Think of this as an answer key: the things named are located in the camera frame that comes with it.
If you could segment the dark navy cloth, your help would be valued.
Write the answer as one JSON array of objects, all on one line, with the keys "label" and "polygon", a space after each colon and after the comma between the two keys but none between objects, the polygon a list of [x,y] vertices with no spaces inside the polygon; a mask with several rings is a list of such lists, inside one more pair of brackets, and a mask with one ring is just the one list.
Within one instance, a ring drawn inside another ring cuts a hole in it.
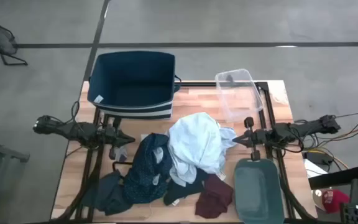
[{"label": "dark navy cloth", "polygon": [[203,182],[208,178],[208,174],[199,168],[197,168],[196,171],[196,179],[192,184],[186,184],[186,186],[183,187],[175,183],[173,180],[168,183],[167,193],[163,197],[163,202],[166,206],[171,205],[178,199],[203,191]]}]

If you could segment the black power brick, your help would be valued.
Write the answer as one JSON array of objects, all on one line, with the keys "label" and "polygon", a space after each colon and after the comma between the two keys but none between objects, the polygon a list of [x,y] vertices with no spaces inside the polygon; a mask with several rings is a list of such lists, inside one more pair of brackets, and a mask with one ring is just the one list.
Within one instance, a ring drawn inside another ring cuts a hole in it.
[{"label": "black power brick", "polygon": [[327,155],[322,152],[305,152],[303,158],[309,160],[315,164],[327,165],[329,166],[333,162],[333,158],[330,155]]}]

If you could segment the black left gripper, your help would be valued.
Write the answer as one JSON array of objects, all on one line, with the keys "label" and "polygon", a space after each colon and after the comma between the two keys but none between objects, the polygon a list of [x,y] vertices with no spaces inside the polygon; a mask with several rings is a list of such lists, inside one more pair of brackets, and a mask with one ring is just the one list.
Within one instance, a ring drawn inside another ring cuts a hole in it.
[{"label": "black left gripper", "polygon": [[103,128],[105,129],[105,143],[111,146],[109,150],[109,158],[111,160],[115,160],[114,148],[116,143],[116,138],[118,135],[119,139],[123,141],[118,142],[118,147],[125,146],[126,144],[130,144],[134,142],[134,138],[125,134],[122,130],[119,130],[121,118],[114,118],[112,116],[105,116],[103,118]]}]

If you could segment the navy white striped fabric bin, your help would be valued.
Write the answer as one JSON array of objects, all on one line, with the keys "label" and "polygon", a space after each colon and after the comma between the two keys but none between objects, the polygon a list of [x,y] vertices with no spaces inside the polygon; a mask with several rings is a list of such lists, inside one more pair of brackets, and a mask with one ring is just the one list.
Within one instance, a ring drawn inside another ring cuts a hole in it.
[{"label": "navy white striped fabric bin", "polygon": [[87,100],[124,119],[170,119],[175,92],[175,56],[165,52],[101,54],[89,78]]}]

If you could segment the white sock with purple toe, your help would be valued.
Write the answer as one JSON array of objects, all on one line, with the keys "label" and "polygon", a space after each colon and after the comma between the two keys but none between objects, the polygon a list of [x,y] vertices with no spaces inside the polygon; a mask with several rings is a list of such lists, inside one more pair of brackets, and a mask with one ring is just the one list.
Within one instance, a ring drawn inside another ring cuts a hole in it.
[{"label": "white sock with purple toe", "polygon": [[118,162],[125,162],[127,160],[127,149],[125,146],[114,148],[114,160]]}]

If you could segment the teal plastic bin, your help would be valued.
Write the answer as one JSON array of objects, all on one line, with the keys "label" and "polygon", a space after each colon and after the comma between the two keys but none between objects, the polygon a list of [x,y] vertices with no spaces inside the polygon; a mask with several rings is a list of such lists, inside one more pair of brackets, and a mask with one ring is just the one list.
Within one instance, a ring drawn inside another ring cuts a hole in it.
[{"label": "teal plastic bin", "polygon": [[284,208],[275,164],[241,159],[234,169],[235,207],[244,224],[283,224]]}]

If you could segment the white paper sheet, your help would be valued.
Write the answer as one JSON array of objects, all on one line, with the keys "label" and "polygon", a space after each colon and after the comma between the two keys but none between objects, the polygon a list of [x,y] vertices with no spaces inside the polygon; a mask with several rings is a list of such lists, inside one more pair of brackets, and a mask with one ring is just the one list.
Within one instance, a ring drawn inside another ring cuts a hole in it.
[{"label": "white paper sheet", "polygon": [[307,177],[312,178],[319,175],[327,174],[325,170],[317,166],[316,164],[312,163],[308,159],[303,159],[303,163],[306,169]]}]

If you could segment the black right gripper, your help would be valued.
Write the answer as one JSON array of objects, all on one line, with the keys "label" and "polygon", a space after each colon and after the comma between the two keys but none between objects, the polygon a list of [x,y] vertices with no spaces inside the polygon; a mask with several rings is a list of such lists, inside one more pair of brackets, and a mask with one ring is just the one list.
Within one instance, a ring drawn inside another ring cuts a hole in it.
[{"label": "black right gripper", "polygon": [[253,161],[259,161],[260,151],[256,149],[256,145],[266,144],[268,142],[268,131],[265,129],[256,129],[254,131],[253,117],[246,117],[244,120],[244,126],[246,127],[246,131],[242,135],[235,137],[232,141],[234,143],[251,148],[251,159]]}]

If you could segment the navy dotted cloth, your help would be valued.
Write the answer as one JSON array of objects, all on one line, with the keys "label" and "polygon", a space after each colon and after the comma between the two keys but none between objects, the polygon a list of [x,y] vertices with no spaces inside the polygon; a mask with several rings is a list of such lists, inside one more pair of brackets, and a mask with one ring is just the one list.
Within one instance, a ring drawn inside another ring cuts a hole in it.
[{"label": "navy dotted cloth", "polygon": [[173,166],[168,142],[168,136],[156,133],[140,142],[124,178],[123,192],[129,203],[150,203],[164,196]]}]

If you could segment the black side desk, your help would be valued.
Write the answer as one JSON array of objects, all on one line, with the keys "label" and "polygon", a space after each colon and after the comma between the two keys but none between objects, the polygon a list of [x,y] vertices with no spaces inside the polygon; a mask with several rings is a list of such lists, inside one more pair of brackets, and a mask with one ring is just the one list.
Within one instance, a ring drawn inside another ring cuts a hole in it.
[{"label": "black side desk", "polygon": [[358,179],[358,167],[311,177],[308,179],[311,190],[350,184]]}]

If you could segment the red cap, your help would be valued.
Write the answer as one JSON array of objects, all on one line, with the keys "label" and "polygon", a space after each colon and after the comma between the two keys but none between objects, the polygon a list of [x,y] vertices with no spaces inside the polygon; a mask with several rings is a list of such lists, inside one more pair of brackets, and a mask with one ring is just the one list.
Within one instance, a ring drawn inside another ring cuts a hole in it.
[{"label": "red cap", "polygon": [[340,190],[326,190],[323,192],[321,202],[326,213],[336,213],[340,211],[342,203],[348,203],[350,197]]}]

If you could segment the dark slate cloth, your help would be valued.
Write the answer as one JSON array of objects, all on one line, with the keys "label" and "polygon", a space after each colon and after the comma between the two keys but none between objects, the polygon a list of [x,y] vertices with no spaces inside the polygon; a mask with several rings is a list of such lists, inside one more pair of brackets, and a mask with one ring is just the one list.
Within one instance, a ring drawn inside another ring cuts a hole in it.
[{"label": "dark slate cloth", "polygon": [[133,204],[124,197],[124,188],[120,184],[120,179],[121,173],[118,170],[105,175],[98,182],[90,185],[81,199],[81,204],[104,212],[106,216],[130,209]]}]

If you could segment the clear plastic bin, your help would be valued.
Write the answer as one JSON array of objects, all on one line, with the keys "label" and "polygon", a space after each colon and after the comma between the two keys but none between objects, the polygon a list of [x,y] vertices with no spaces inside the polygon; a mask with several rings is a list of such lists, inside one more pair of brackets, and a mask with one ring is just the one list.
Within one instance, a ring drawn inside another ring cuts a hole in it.
[{"label": "clear plastic bin", "polygon": [[262,110],[260,93],[248,70],[240,68],[221,72],[214,79],[226,121],[243,121]]}]

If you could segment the light blue patterned cloth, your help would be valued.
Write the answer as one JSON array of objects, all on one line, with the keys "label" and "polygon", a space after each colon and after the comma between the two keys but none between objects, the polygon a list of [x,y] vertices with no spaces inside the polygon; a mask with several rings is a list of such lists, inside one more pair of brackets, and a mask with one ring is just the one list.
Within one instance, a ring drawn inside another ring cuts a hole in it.
[{"label": "light blue patterned cloth", "polygon": [[195,182],[198,169],[207,174],[222,172],[226,151],[236,145],[237,137],[232,128],[222,127],[205,112],[180,118],[167,134],[173,160],[170,176],[182,187]]}]

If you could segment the maroon cloth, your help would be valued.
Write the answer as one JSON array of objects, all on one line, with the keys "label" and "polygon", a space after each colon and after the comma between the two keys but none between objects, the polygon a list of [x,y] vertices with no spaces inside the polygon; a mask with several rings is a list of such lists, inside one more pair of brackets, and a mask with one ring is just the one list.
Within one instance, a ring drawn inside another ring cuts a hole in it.
[{"label": "maroon cloth", "polygon": [[234,189],[230,185],[217,175],[210,174],[196,203],[195,215],[212,219],[226,213],[232,203],[233,193]]}]

